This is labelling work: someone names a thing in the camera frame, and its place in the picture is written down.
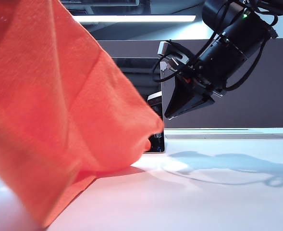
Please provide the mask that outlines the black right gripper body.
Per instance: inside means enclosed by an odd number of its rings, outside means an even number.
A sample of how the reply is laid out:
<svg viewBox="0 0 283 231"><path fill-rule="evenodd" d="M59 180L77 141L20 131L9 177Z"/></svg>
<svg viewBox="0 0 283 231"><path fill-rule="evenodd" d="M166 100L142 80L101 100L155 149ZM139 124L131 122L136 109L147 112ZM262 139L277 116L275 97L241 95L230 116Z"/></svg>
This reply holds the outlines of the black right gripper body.
<svg viewBox="0 0 283 231"><path fill-rule="evenodd" d="M202 54L195 64L184 54L170 55L170 70L174 79L182 77L187 83L194 81L204 88L204 94L208 97L217 93L222 96L223 89L223 64L220 56L216 54Z"/></svg>

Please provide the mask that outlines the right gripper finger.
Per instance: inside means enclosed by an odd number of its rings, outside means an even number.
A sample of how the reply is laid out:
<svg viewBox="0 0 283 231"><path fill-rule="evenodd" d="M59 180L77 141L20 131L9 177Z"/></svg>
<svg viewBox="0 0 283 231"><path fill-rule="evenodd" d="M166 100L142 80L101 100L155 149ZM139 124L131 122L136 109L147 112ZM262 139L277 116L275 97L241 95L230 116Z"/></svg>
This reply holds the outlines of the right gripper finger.
<svg viewBox="0 0 283 231"><path fill-rule="evenodd" d="M174 118L192 110L208 105L208 96L204 88L194 81L187 83L182 77L175 78L175 87L165 110L166 118Z"/></svg>
<svg viewBox="0 0 283 231"><path fill-rule="evenodd" d="M172 98L167 107L167 118L171 120L182 114L210 106L214 103L215 101L211 97Z"/></svg>

